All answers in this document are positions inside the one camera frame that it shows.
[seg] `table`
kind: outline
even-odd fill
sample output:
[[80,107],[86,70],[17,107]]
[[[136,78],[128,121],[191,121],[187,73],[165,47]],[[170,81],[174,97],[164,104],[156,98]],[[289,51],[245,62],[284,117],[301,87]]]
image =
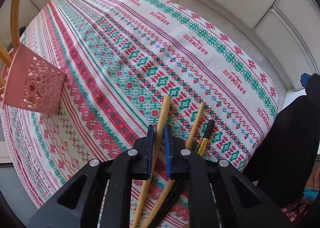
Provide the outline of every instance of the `table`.
[[[202,101],[216,126],[206,159],[242,170],[277,114],[270,78],[214,25],[169,0],[52,0],[21,37],[66,73],[60,114],[1,109],[5,140],[29,196],[40,207],[90,159],[115,158],[156,125],[164,95],[167,122],[187,139]],[[161,147],[142,219],[167,180]],[[133,218],[141,181],[132,188]],[[182,195],[162,222],[188,223]]]

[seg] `perforated pink holder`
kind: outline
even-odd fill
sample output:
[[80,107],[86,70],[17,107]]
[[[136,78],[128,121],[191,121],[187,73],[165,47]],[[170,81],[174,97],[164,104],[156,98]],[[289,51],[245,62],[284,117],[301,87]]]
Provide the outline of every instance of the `perforated pink holder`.
[[63,71],[21,43],[9,68],[3,104],[58,114],[64,77]]

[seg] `patterned tablecloth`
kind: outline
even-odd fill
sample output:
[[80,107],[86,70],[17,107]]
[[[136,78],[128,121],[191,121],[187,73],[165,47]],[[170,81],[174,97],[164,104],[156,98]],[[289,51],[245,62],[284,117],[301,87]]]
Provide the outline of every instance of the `patterned tablecloth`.
[[[156,125],[164,95],[167,122],[186,139],[206,102],[196,136],[216,121],[204,155],[242,170],[277,114],[270,78],[225,34],[169,0],[52,0],[23,43],[66,72],[59,115],[4,106],[1,120],[13,164],[37,207],[92,158],[115,158]],[[167,180],[164,149],[143,211]],[[134,181],[132,212],[141,181]],[[162,222],[188,223],[182,195]]]

